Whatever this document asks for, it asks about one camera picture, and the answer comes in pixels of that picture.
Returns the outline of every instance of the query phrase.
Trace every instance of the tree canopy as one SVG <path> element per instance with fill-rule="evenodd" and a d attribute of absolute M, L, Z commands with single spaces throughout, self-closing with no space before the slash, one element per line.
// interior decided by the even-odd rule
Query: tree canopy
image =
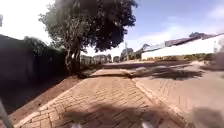
<path fill-rule="evenodd" d="M 127 48 L 127 51 L 128 51 L 128 56 L 129 56 L 129 58 L 131 58 L 131 56 L 132 56 L 134 50 L 133 50 L 132 48 Z M 124 61 L 124 60 L 126 60 L 126 57 L 127 57 L 127 52 L 126 52 L 126 48 L 125 48 L 125 49 L 123 49 L 122 52 L 121 52 L 120 60 L 121 60 L 121 61 Z"/>
<path fill-rule="evenodd" d="M 0 15 L 0 27 L 2 27 L 3 16 Z"/>
<path fill-rule="evenodd" d="M 108 54 L 108 55 L 107 55 L 107 58 L 108 58 L 108 61 L 109 61 L 109 62 L 111 62 L 111 61 L 112 61 L 111 54 Z"/>
<path fill-rule="evenodd" d="M 132 7 L 137 7 L 135 0 L 56 0 L 39 20 L 54 41 L 63 42 L 71 65 L 71 56 L 78 61 L 87 46 L 98 52 L 123 42 L 125 27 L 136 20 Z"/>
<path fill-rule="evenodd" d="M 202 37 L 205 36 L 205 33 L 193 32 L 189 35 L 189 37 Z"/>

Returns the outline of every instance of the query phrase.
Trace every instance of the sky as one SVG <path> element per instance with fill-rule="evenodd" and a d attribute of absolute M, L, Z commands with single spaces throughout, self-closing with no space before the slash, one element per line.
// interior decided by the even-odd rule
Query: sky
<path fill-rule="evenodd" d="M 0 34 L 23 39 L 37 37 L 47 44 L 51 41 L 38 21 L 38 15 L 47 11 L 53 0 L 0 0 L 3 26 Z M 224 0 L 137 0 L 133 10 L 136 16 L 134 27 L 128 28 L 125 42 L 128 47 L 139 50 L 143 44 L 160 44 L 166 40 L 187 37 L 192 32 L 217 34 L 224 32 Z M 103 54 L 120 55 L 125 48 L 107 50 Z M 87 48 L 87 55 L 96 55 Z"/>

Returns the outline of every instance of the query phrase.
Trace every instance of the white wall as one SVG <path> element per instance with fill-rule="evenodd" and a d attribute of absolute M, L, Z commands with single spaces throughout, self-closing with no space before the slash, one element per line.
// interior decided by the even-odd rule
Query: white wall
<path fill-rule="evenodd" d="M 216 36 L 206 40 L 194 40 L 179 46 L 165 47 L 156 51 L 145 52 L 142 54 L 142 59 L 149 57 L 173 56 L 173 55 L 188 55 L 197 53 L 214 53 L 215 48 L 219 51 L 221 48 L 219 42 L 224 38 L 224 35 Z"/>

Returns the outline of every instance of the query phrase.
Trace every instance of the brick paving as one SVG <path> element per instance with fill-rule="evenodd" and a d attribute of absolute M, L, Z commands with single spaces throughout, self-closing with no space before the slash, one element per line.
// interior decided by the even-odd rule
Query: brick paving
<path fill-rule="evenodd" d="M 171 75 L 154 77 L 149 72 L 144 76 L 133 78 L 133 81 L 151 98 L 162 101 L 187 121 L 193 122 L 197 128 L 224 127 L 224 102 L 220 102 L 224 99 L 224 79 L 221 78 L 221 73 L 203 71 L 201 76 L 193 77 L 194 73 L 202 71 L 197 66 L 179 70 L 191 74 L 182 79 L 174 79 Z"/>
<path fill-rule="evenodd" d="M 140 128 L 148 123 L 154 128 L 180 128 L 181 124 L 122 75 L 121 70 L 97 71 L 15 127 Z"/>

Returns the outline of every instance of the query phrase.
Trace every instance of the bush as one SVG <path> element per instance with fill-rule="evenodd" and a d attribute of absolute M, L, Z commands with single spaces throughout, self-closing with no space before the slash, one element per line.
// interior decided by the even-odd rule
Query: bush
<path fill-rule="evenodd" d="M 44 82 L 53 77 L 67 73 L 65 65 L 65 50 L 56 50 L 48 47 L 36 38 L 25 37 L 29 54 L 34 58 L 34 80 Z"/>
<path fill-rule="evenodd" d="M 147 58 L 147 61 L 180 61 L 180 60 L 187 60 L 187 61 L 211 61 L 213 54 L 192 54 L 192 55 L 179 55 L 179 56 L 164 56 L 164 57 L 150 57 Z"/>

